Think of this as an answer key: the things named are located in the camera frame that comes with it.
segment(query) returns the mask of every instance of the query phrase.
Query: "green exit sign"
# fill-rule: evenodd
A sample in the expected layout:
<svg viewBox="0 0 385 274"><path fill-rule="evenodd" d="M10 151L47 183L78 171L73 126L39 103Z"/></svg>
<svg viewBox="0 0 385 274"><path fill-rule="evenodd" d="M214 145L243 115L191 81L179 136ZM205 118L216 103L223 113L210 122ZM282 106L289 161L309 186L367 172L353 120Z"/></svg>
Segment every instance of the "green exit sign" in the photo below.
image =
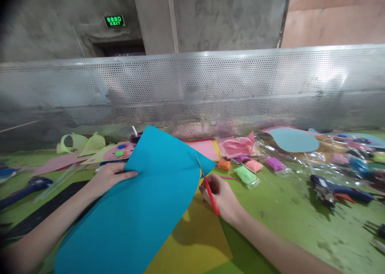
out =
<svg viewBox="0 0 385 274"><path fill-rule="evenodd" d="M108 28L126 26L124 24L123 15L105 16L104 20Z"/></svg>

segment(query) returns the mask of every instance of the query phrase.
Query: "yellow foam sheet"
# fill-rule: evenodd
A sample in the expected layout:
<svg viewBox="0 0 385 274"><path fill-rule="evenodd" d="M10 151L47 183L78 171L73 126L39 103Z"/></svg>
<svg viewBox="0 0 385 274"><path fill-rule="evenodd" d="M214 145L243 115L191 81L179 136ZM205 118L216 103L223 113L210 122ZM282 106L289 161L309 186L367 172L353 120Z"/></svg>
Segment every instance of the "yellow foam sheet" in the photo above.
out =
<svg viewBox="0 0 385 274"><path fill-rule="evenodd" d="M84 147L77 154L77 157L88 156L99 152L105 147L104 137L95 132L92 137L90 137Z"/></svg>
<svg viewBox="0 0 385 274"><path fill-rule="evenodd" d="M220 160L221 159L221 154L219 152L218 142L217 142L217 140L214 140L212 142L213 142L213 146L214 146L214 151L215 151L215 153L218 156L218 160Z"/></svg>
<svg viewBox="0 0 385 274"><path fill-rule="evenodd" d="M204 273L232 258L218 217L210 205L203 203L202 195L197 189L187 211L155 255L145 274Z"/></svg>
<svg viewBox="0 0 385 274"><path fill-rule="evenodd" d="M82 162L81 164L95 164L95 163L104 162L105 159L103 158L103 156L106 152L108 152L112 148L119 146L121 144L124 144L124 143L127 143L127 142L119 142L117 144L109 144L109 145L105 146L104 148L102 148L99 152L97 152L93 156L90 156L88 160Z"/></svg>
<svg viewBox="0 0 385 274"><path fill-rule="evenodd" d="M64 144L64 141L65 141L65 138L70 136L72 138L72 147L66 147L66 145ZM82 135L78 135L78 134L70 134L70 135L64 135L62 138L61 138L61 141L60 141L60 148L59 146L56 147L56 152L59 154L61 152L68 152L70 154L72 154L72 151L73 150L78 150L78 149L81 149L84 147L84 145L87 143L88 139L85 137L85 136L82 136Z"/></svg>

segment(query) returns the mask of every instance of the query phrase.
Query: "perforated metal panel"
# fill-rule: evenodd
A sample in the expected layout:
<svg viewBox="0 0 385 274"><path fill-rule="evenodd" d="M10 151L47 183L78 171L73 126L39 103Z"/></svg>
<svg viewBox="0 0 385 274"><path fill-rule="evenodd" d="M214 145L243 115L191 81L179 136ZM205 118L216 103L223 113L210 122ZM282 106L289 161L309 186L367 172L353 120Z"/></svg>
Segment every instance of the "perforated metal panel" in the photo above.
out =
<svg viewBox="0 0 385 274"><path fill-rule="evenodd" d="M4 64L0 76L0 130L40 120L0 133L3 151L147 124L178 138L385 126L385 45Z"/></svg>

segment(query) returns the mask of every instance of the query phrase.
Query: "red scissors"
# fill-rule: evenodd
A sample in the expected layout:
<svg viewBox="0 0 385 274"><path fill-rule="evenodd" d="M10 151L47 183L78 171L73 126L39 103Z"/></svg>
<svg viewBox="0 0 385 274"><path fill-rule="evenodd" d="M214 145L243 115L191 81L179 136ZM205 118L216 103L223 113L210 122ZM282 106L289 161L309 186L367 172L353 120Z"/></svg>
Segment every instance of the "red scissors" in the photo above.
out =
<svg viewBox="0 0 385 274"><path fill-rule="evenodd" d="M202 166L201 166L201 163L199 162L198 155L197 155L197 160L198 160L199 167L200 167L200 169L202 171L203 179L205 181L205 186L206 186L207 192L209 193L210 202L211 202L211 205L212 205L212 207L214 209L215 216L219 217L219 210L218 210L218 207L217 207L217 203L214 200L214 196L213 196L213 193L211 191L209 182L208 182L208 180L206 178L206 175L205 175L205 173L202 170Z"/></svg>

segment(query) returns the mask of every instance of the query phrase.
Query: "table surface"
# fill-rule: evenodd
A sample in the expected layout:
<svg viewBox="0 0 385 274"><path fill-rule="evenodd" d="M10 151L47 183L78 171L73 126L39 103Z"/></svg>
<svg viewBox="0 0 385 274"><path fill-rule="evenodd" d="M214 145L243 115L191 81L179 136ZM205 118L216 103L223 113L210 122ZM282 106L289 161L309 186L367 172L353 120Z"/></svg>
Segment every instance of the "table surface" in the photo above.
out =
<svg viewBox="0 0 385 274"><path fill-rule="evenodd" d="M361 132L385 138L384 132ZM10 166L38 166L54 156L55 151L18 152L0 155L0 161ZM215 168L213 172L236 177L233 169L227 172ZM55 180L61 173L48 173L44 177ZM89 180L93 175L93 170L77 172L55 192L59 193L71 183ZM241 181L227 180L240 203L254 218L344 273L383 273L385 255L369 243L374 236L363 228L367 220L377 225L385 223L383 204L377 201L369 205L338 203L333 216L317 199L308 183L308 176L292 174L279 177L267 167L257 176L261 183L253 189L247 189ZM0 198L25 187L29 179L30 172L11 178L0 186ZM38 194L33 193L1 211L1 222L13 222L15 226L54 197L33 203L31 199ZM220 222L234 258L208 273L278 273L245 238L221 218ZM52 273L58 247L46 258L39 273Z"/></svg>

